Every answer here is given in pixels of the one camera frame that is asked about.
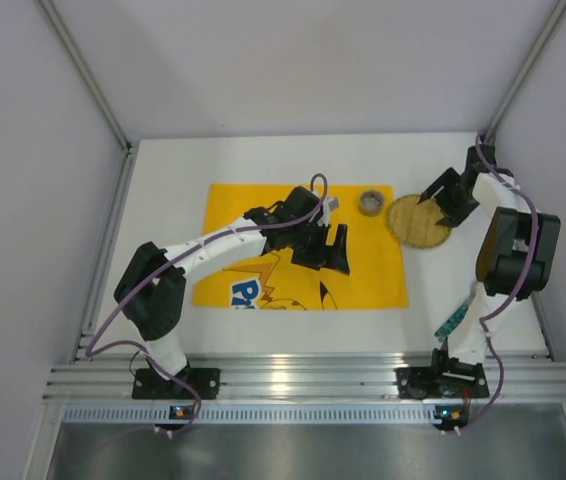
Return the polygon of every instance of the metal sheet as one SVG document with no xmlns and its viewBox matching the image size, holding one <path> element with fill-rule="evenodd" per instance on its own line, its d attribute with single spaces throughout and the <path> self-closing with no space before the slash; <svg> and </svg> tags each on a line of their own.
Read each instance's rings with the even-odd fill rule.
<svg viewBox="0 0 566 480">
<path fill-rule="evenodd" d="M 173 440 L 117 438 L 126 429 L 63 425 L 48 480 L 566 479 L 560 406 L 501 406 L 461 437 L 425 426 L 206 425 Z"/>
</svg>

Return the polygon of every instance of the ventilation grille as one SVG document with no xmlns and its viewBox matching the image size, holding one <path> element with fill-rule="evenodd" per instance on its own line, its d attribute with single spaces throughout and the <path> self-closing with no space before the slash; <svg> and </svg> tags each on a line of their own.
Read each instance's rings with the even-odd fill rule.
<svg viewBox="0 0 566 480">
<path fill-rule="evenodd" d="M 168 405 L 68 405 L 66 423 L 183 423 Z M 203 405 L 199 424 L 423 424 L 438 423 L 427 405 Z"/>
</svg>

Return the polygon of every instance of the white table surface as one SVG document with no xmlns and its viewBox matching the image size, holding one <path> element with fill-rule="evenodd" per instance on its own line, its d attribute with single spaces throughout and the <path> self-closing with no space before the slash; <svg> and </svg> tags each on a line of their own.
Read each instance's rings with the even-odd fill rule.
<svg viewBox="0 0 566 480">
<path fill-rule="evenodd" d="M 144 140 L 108 273 L 97 325 L 139 245 L 178 244 L 200 236 L 210 184 L 391 185 L 395 198 L 421 192 L 449 166 L 463 169 L 473 133 L 420 133 Z M 429 351 L 433 332 L 466 298 L 489 220 L 477 209 L 432 250 L 403 247 L 410 307 L 330 312 L 247 311 L 194 307 L 187 294 L 178 325 L 189 353 L 335 353 Z M 495 338 L 503 353 L 543 353 L 545 342 L 525 301 Z M 138 339 L 123 315 L 102 342 Z M 125 347 L 118 351 L 125 352 Z"/>
</svg>

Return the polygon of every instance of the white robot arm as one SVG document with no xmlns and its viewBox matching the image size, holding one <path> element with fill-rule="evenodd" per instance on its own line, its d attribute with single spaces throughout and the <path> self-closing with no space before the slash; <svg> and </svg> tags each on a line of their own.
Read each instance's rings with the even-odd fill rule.
<svg viewBox="0 0 566 480">
<path fill-rule="evenodd" d="M 515 185 L 513 177 L 505 174 L 502 176 L 510 185 Z M 512 193 L 510 188 L 503 185 L 489 173 L 480 173 L 478 175 L 472 190 L 472 196 L 479 203 L 481 210 L 490 219 L 494 218 L 498 208 L 512 209 L 525 214 L 530 213 L 530 209 L 521 198 Z M 507 295 L 502 293 L 492 296 L 488 295 L 485 285 L 478 282 L 474 298 L 469 305 L 464 320 L 447 338 L 448 355 L 450 357 L 458 358 L 461 362 L 470 365 L 485 361 L 487 345 L 485 342 L 485 332 L 479 324 L 479 318 L 496 310 L 503 304 L 506 298 Z M 519 305 L 520 301 L 510 304 L 508 314 L 511 315 Z M 490 320 L 488 326 L 492 336 L 496 335 L 505 318 L 505 315 L 499 315 Z"/>
<path fill-rule="evenodd" d="M 166 263 L 172 264 L 143 287 L 125 305 L 123 313 L 136 326 L 152 359 L 166 373 L 186 377 L 188 361 L 176 328 L 186 288 L 240 260 L 285 247 L 294 252 L 292 263 L 349 275 L 347 226 L 338 225 L 334 244 L 326 244 L 330 215 L 336 208 L 335 197 L 323 198 L 316 191 L 299 186 L 285 201 L 269 209 L 253 208 L 230 225 L 195 240 L 164 249 L 152 242 L 141 245 L 116 287 L 114 298 L 121 303 L 151 272 Z M 254 308 L 250 304 L 254 293 L 237 292 L 244 297 L 243 308 Z M 156 374 L 168 379 L 164 372 Z"/>
<path fill-rule="evenodd" d="M 434 349 L 430 367 L 397 371 L 402 398 L 459 398 L 468 392 L 471 397 L 489 396 L 482 366 L 486 335 L 496 335 L 506 318 L 492 313 L 506 300 L 513 300 L 508 309 L 516 309 L 520 300 L 545 287 L 561 224 L 555 215 L 530 212 L 528 202 L 514 193 L 516 188 L 512 173 L 497 168 L 495 148 L 475 145 L 468 149 L 463 173 L 447 169 L 421 195 L 421 201 L 434 198 L 441 209 L 444 218 L 439 224 L 457 227 L 479 206 L 491 222 L 476 260 L 476 294 L 465 318 L 452 327 L 441 348 Z M 536 245 L 526 266 L 533 234 Z M 483 320 L 488 314 L 489 322 Z"/>
</svg>

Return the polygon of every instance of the cable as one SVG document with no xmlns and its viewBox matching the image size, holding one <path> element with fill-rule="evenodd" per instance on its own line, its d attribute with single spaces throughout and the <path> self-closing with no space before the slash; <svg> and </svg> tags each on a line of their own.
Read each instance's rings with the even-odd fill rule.
<svg viewBox="0 0 566 480">
<path fill-rule="evenodd" d="M 95 356 L 100 355 L 101 353 L 106 352 L 107 350 L 110 350 L 111 348 L 118 347 L 118 346 L 121 346 L 121 345 L 131 345 L 131 346 L 139 349 L 143 354 L 145 354 L 147 361 L 152 365 L 152 367 L 154 367 L 154 369 L 156 371 L 161 373 L 163 376 L 169 378 L 170 380 L 172 380 L 174 383 L 181 386 L 182 388 L 185 388 L 194 397 L 194 401 L 195 401 L 194 412 L 193 412 L 192 416 L 190 417 L 190 420 L 183 426 L 183 428 L 181 428 L 177 432 L 183 433 L 184 431 L 188 430 L 192 426 L 192 424 L 194 423 L 194 420 L 196 420 L 196 418 L 199 416 L 199 413 L 200 413 L 201 408 L 202 408 L 201 397 L 199 396 L 199 394 L 196 390 L 194 390 L 190 385 L 188 385 L 186 382 L 184 382 L 180 378 L 177 378 L 176 376 L 171 375 L 167 371 L 165 371 L 158 363 L 156 363 L 156 361 L 154 361 L 154 359 L 150 356 L 150 354 L 147 351 L 147 349 L 145 348 L 145 346 L 141 345 L 139 342 L 136 342 L 134 340 L 118 340 L 116 342 L 108 343 L 107 345 L 104 345 L 104 346 L 97 348 L 97 349 L 94 349 L 94 347 L 96 346 L 97 342 L 101 339 L 101 337 L 103 336 L 105 331 L 110 327 L 110 325 L 112 324 L 114 319 L 118 316 L 118 314 L 123 311 L 125 306 L 146 285 L 148 285 L 152 280 L 157 278 L 159 275 L 161 275 L 167 269 L 171 268 L 176 263 L 190 257 L 191 255 L 193 255 L 195 252 L 197 252 L 198 250 L 200 250 L 204 246 L 207 246 L 210 243 L 212 243 L 216 240 L 219 240 L 220 238 L 226 237 L 228 235 L 233 235 L 233 234 L 235 234 L 235 232 L 251 232 L 251 231 L 257 231 L 257 230 L 262 231 L 262 230 L 275 230 L 275 229 L 279 229 L 279 228 L 288 228 L 288 227 L 293 227 L 295 225 L 303 223 L 303 222 L 311 219 L 312 217 L 314 217 L 314 215 L 316 215 L 321 210 L 321 207 L 323 206 L 323 203 L 325 202 L 325 199 L 327 198 L 327 192 L 328 192 L 328 188 L 329 188 L 327 177 L 325 175 L 323 175 L 322 173 L 316 173 L 312 177 L 312 179 L 310 181 L 310 188 L 312 188 L 312 189 L 314 188 L 314 183 L 317 179 L 321 179 L 321 181 L 323 182 L 323 194 L 321 195 L 319 202 L 314 206 L 314 208 L 310 212 L 303 215 L 302 217 L 299 217 L 295 220 L 290 220 L 288 222 L 277 223 L 277 224 L 272 224 L 272 225 L 253 225 L 253 226 L 239 227 L 236 230 L 232 230 L 232 229 L 228 228 L 227 230 L 223 230 L 223 231 L 218 232 L 214 235 L 211 235 L 210 237 L 207 237 L 204 240 L 203 245 L 197 243 L 195 246 L 193 246 L 189 250 L 186 250 L 182 254 L 177 255 L 175 258 L 164 263 L 159 268 L 157 268 L 152 273 L 150 273 L 147 277 L 145 277 L 143 280 L 141 280 L 141 282 L 139 282 L 139 284 L 136 285 L 123 298 L 123 300 L 121 300 L 121 302 L 114 308 L 112 313 L 110 313 L 108 315 L 108 317 L 103 322 L 103 325 L 101 325 L 101 327 L 96 331 L 96 333 L 94 334 L 94 337 L 92 338 L 92 341 L 89 343 L 89 345 L 85 349 L 85 356 L 87 358 L 94 358 Z"/>
<path fill-rule="evenodd" d="M 127 365 L 127 369 L 130 371 L 130 375 L 132 375 L 133 378 L 136 378 L 136 374 L 132 371 L 132 363 L 134 362 L 136 357 L 139 356 L 139 353 L 141 353 L 141 351 L 137 350 L 136 353 L 130 357 L 130 363 L 128 363 Z"/>
<path fill-rule="evenodd" d="M 499 367 L 499 381 L 496 385 L 496 389 L 494 390 L 494 393 L 492 394 L 492 397 L 488 400 L 488 402 L 485 404 L 483 409 L 476 415 L 476 417 L 474 417 L 474 420 L 472 420 L 470 423 L 468 423 L 465 427 L 461 429 L 462 431 L 467 431 L 470 427 L 475 425 L 476 422 L 494 406 L 494 403 L 496 403 L 496 400 L 499 398 L 499 396 L 501 395 L 501 391 L 503 390 L 503 383 L 505 382 L 505 366 L 503 365 L 503 360 L 501 359 L 501 357 L 499 357 L 498 353 L 496 352 L 496 349 L 494 348 L 490 329 L 487 325 L 487 322 L 489 322 L 493 318 L 503 313 L 503 311 L 516 299 L 516 296 L 523 288 L 523 284 L 525 283 L 525 280 L 527 279 L 527 275 L 528 273 L 530 273 L 530 268 L 532 267 L 532 261 L 534 260 L 534 252 L 536 251 L 536 242 L 539 232 L 538 213 L 530 197 L 525 195 L 514 185 L 511 185 L 509 182 L 507 182 L 501 176 L 501 174 L 499 174 L 499 172 L 497 172 L 496 169 L 485 158 L 485 155 L 483 154 L 483 149 L 481 148 L 482 145 L 481 137 L 484 134 L 485 132 L 478 132 L 476 134 L 476 139 L 474 141 L 474 144 L 476 146 L 476 152 L 479 158 L 481 159 L 481 162 L 483 162 L 483 164 L 488 169 L 488 171 L 501 183 L 501 185 L 504 185 L 514 195 L 517 195 L 518 197 L 522 198 L 523 201 L 525 201 L 528 208 L 530 209 L 530 216 L 532 217 L 532 229 L 530 233 L 530 242 L 528 244 L 527 255 L 525 256 L 525 261 L 523 262 L 523 269 L 521 270 L 521 274 L 519 275 L 518 280 L 514 284 L 514 288 L 512 289 L 508 297 L 505 299 L 505 301 L 496 310 L 479 318 L 479 323 L 481 324 L 481 328 L 483 328 L 483 331 L 485 332 L 485 342 L 487 344 L 487 348 L 494 357 L 494 359 L 496 360 L 496 363 L 498 364 Z"/>
</svg>

